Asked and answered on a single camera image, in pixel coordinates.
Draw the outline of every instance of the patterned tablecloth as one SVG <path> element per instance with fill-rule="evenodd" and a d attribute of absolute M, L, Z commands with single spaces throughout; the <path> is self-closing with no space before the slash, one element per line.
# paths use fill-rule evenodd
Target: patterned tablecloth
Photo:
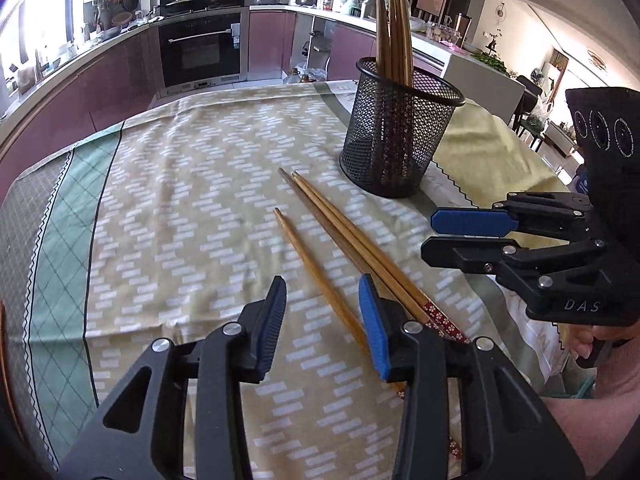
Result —
<path fill-rule="evenodd" d="M 419 248 L 433 234 L 428 217 L 437 206 L 486 207 L 512 190 L 566 188 L 500 119 L 468 103 L 418 195 L 371 196 L 337 163 L 355 89 L 337 82 L 187 97 L 70 146 L 12 185 L 0 210 L 10 386 L 47 469 L 153 339 L 206 336 L 263 298 L 280 274 L 289 293 L 273 367 L 263 384 L 242 390 L 254 478 L 390 476 L 402 400 L 334 316 L 273 208 L 297 226 L 359 315 L 358 272 L 281 181 L 279 166 L 306 174 L 469 337 L 497 341 L 534 387 L 559 367 L 557 327 L 528 320 L 520 298 L 489 277 L 428 267 Z M 459 421 L 456 406 L 451 416 Z"/>

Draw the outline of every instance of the oven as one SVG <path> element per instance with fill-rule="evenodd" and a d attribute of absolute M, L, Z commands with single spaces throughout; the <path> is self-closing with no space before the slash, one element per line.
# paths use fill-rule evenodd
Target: oven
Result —
<path fill-rule="evenodd" d="M 161 96 L 245 81 L 249 9 L 194 12 L 160 22 Z"/>

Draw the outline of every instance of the chair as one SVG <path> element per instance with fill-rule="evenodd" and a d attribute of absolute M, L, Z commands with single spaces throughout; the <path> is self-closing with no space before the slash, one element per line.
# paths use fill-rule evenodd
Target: chair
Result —
<path fill-rule="evenodd" d="M 516 78 L 516 81 L 522 84 L 525 88 L 522 97 L 520 98 L 520 102 L 516 107 L 516 111 L 514 112 L 513 131 L 517 134 L 520 130 L 520 121 L 522 120 L 523 114 L 530 114 L 533 108 L 536 107 L 536 104 L 538 104 L 538 97 L 542 95 L 542 88 L 523 75 L 519 75 Z"/>

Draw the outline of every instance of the wire mesh basket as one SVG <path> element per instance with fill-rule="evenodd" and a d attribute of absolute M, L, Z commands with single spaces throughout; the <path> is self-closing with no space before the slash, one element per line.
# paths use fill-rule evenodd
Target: wire mesh basket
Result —
<path fill-rule="evenodd" d="M 386 198 L 411 196 L 442 139 L 453 110 L 465 103 L 455 86 L 414 67 L 409 88 L 376 73 L 364 57 L 340 167 L 357 186 Z"/>

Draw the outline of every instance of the green leafy vegetable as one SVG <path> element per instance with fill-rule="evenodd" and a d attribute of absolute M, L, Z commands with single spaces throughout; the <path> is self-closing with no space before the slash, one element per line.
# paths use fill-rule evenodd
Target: green leafy vegetable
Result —
<path fill-rule="evenodd" d="M 485 54 L 484 52 L 479 52 L 478 54 L 472 54 L 471 57 L 477 59 L 478 61 L 484 63 L 487 66 L 490 66 L 494 70 L 504 74 L 505 76 L 509 76 L 509 71 L 507 67 L 505 67 L 502 60 L 497 56 L 489 56 L 489 54 Z"/>

